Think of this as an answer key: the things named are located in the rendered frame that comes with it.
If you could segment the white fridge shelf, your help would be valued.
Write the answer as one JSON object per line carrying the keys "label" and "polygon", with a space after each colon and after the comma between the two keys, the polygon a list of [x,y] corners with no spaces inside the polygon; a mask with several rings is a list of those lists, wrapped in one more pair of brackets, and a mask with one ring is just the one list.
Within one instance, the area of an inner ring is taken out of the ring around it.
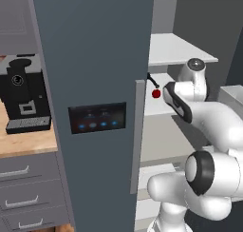
{"label": "white fridge shelf", "polygon": [[[159,85],[159,90],[162,90],[162,88],[168,82],[173,82],[173,78],[167,73],[154,73],[151,75],[151,77]],[[164,102],[162,96],[160,96],[159,98],[154,98],[152,96],[152,92],[154,89],[155,86],[150,80],[148,80],[146,85],[144,114],[146,116],[159,114],[175,114],[174,110]]]}
{"label": "white fridge shelf", "polygon": [[218,61],[213,55],[176,36],[174,33],[151,35],[149,67],[185,64],[191,58],[199,58],[205,63]]}

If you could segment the grey fridge door with screen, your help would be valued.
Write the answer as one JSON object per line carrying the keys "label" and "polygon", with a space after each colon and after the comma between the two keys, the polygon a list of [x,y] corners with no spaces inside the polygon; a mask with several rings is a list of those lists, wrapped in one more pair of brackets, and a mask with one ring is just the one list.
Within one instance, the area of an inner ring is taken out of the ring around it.
{"label": "grey fridge door with screen", "polygon": [[[136,81],[146,84],[154,0],[29,0],[75,232],[134,232]],[[124,103],[121,129],[74,134],[74,106]]]}

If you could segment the open fridge door with bin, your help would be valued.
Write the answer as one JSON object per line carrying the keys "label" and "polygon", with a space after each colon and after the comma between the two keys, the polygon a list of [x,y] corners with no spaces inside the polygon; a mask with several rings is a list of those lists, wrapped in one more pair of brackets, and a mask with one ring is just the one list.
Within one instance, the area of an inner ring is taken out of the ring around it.
{"label": "open fridge door with bin", "polygon": [[218,100],[231,107],[243,119],[243,30],[238,39],[226,85],[220,88]]}

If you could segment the fridge body with white inside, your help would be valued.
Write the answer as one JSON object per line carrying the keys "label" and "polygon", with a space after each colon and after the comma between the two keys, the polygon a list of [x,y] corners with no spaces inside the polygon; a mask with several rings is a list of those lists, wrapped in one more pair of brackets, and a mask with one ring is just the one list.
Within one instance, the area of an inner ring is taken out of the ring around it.
{"label": "fridge body with white inside", "polygon": [[[174,33],[218,59],[206,63],[210,101],[217,101],[220,88],[226,85],[242,30],[243,0],[154,0],[152,34]],[[148,71],[167,73],[175,80],[181,67],[154,66]],[[172,164],[178,170],[191,152],[209,145],[199,130],[184,123],[176,113],[144,114],[140,169]],[[159,204],[149,198],[145,189],[138,190],[137,200],[135,231],[145,232]]]}

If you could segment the black coffee machine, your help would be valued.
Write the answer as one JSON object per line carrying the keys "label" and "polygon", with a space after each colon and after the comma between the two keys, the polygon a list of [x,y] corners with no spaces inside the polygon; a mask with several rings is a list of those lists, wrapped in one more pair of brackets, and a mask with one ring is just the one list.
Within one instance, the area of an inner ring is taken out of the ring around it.
{"label": "black coffee machine", "polygon": [[8,134],[50,130],[51,114],[37,54],[9,55],[0,63],[0,100]]}

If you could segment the grey drawer front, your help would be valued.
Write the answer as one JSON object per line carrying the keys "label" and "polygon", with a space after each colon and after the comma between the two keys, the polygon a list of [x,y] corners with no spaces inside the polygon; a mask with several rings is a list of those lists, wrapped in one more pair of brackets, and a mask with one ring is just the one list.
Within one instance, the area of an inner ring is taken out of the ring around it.
{"label": "grey drawer front", "polygon": [[[42,218],[44,219],[44,221],[43,225],[41,226],[22,230],[18,228],[19,222],[21,224],[36,223]],[[3,222],[9,232],[29,232],[31,230],[44,229],[56,225],[69,223],[69,217],[67,215],[65,206],[61,205],[46,209],[32,210],[23,213],[6,215],[3,217]]]}
{"label": "grey drawer front", "polygon": [[[5,200],[9,203],[33,200],[39,196],[38,203],[6,208]],[[60,180],[49,180],[31,184],[18,184],[0,188],[0,215],[38,210],[65,205],[65,196]]]}
{"label": "grey drawer front", "polygon": [[59,179],[59,169],[54,152],[0,159],[0,173],[22,170],[29,165],[29,172],[0,178],[0,187]]}

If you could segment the grey wall cupboard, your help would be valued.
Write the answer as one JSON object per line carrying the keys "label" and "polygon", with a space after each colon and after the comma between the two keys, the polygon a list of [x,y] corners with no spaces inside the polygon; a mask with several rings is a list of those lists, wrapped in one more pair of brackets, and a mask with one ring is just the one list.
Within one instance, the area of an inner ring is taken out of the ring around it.
{"label": "grey wall cupboard", "polygon": [[28,0],[0,0],[0,55],[37,52]]}

